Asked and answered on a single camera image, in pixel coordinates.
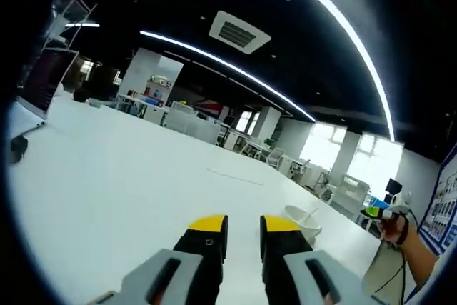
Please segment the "person's right hand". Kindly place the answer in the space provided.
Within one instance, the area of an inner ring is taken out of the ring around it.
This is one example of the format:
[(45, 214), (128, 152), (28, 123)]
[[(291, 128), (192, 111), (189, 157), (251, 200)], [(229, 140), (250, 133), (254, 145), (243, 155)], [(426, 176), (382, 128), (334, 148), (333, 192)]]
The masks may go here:
[(409, 220), (403, 214), (394, 214), (380, 224), (381, 238), (397, 246), (404, 244), (409, 232)]

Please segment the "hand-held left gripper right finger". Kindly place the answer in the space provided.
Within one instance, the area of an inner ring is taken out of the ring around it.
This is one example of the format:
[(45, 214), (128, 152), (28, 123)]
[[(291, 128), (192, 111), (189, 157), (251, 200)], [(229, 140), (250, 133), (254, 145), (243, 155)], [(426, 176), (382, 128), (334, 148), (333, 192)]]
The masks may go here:
[(322, 250), (314, 250), (298, 224), (260, 216), (262, 281), (270, 304), (382, 304), (363, 292), (358, 277)]

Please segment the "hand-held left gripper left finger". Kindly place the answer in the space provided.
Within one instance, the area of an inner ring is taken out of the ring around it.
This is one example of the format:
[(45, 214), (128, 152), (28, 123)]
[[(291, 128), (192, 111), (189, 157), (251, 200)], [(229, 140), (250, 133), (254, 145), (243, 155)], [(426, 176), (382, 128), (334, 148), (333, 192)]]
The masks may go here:
[(91, 304), (215, 304), (223, 281), (229, 217), (192, 222), (174, 248), (157, 251), (130, 271), (119, 291)]

